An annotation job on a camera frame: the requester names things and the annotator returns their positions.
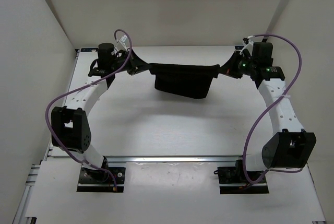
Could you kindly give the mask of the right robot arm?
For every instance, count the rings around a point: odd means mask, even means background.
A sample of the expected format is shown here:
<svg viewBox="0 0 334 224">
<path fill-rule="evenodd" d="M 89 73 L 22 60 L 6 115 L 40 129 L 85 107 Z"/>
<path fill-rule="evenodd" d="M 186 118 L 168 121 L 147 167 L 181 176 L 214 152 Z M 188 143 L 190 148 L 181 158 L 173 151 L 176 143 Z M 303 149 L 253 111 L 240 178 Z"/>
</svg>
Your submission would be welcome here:
<svg viewBox="0 0 334 224">
<path fill-rule="evenodd" d="M 272 125 L 272 137 L 261 150 L 253 154 L 243 151 L 242 164 L 234 169 L 240 182 L 248 181 L 253 171 L 302 169 L 316 144 L 315 134 L 305 130 L 294 112 L 288 96 L 290 87 L 285 83 L 282 68 L 273 66 L 272 50 L 271 43 L 255 42 L 251 52 L 246 48 L 235 50 L 220 68 L 221 74 L 232 78 L 249 76 L 266 104 L 246 142 L 249 143 L 256 125 L 266 114 Z"/>
</svg>

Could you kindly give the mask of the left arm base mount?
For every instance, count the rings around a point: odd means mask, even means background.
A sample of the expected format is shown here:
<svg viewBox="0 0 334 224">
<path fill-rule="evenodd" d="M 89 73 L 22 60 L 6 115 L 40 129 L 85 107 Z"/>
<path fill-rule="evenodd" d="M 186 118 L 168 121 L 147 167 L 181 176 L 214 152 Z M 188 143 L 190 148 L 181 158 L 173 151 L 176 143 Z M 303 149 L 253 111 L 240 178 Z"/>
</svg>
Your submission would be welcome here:
<svg viewBox="0 0 334 224">
<path fill-rule="evenodd" d="M 122 193 L 124 191 L 126 168 L 109 167 L 109 170 L 115 177 L 117 187 L 113 185 L 114 181 L 109 174 L 93 175 L 92 172 L 88 172 L 88 169 L 82 167 L 77 192 Z"/>
</svg>

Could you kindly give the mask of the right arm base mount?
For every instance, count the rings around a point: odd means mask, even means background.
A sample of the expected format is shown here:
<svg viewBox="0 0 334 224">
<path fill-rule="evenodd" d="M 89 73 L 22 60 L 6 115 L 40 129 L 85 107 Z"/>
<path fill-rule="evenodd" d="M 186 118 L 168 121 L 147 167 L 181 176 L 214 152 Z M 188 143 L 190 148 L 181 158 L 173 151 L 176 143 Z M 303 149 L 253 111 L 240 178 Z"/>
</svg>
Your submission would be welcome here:
<svg viewBox="0 0 334 224">
<path fill-rule="evenodd" d="M 217 167 L 213 173 L 218 176 L 221 195 L 269 193 L 266 178 L 257 184 L 250 184 L 241 168 Z"/>
</svg>

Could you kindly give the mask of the black skirt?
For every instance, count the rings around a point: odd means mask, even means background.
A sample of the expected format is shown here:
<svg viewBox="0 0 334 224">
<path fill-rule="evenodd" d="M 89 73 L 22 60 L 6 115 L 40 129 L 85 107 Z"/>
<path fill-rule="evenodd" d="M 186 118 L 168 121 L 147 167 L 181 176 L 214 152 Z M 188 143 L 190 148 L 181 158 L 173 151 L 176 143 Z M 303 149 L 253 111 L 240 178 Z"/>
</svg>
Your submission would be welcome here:
<svg viewBox="0 0 334 224">
<path fill-rule="evenodd" d="M 152 63 L 156 90 L 192 99 L 204 99 L 211 82 L 218 77 L 220 66 L 176 65 Z"/>
</svg>

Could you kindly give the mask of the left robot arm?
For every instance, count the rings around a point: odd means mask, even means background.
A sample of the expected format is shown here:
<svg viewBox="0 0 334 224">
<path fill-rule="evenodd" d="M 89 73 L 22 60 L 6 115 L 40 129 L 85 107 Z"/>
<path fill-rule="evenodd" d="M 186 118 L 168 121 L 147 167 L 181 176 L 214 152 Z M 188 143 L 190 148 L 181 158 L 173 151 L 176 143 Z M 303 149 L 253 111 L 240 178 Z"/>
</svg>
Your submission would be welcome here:
<svg viewBox="0 0 334 224">
<path fill-rule="evenodd" d="M 84 88 L 74 93 L 63 107 L 51 112 L 52 143 L 81 163 L 97 182 L 109 178 L 106 158 L 92 145 L 88 115 L 100 97 L 110 88 L 117 72 L 135 75 L 145 72 L 150 64 L 140 59 L 131 49 L 120 49 L 111 43 L 97 48 L 97 58 L 92 61 Z"/>
</svg>

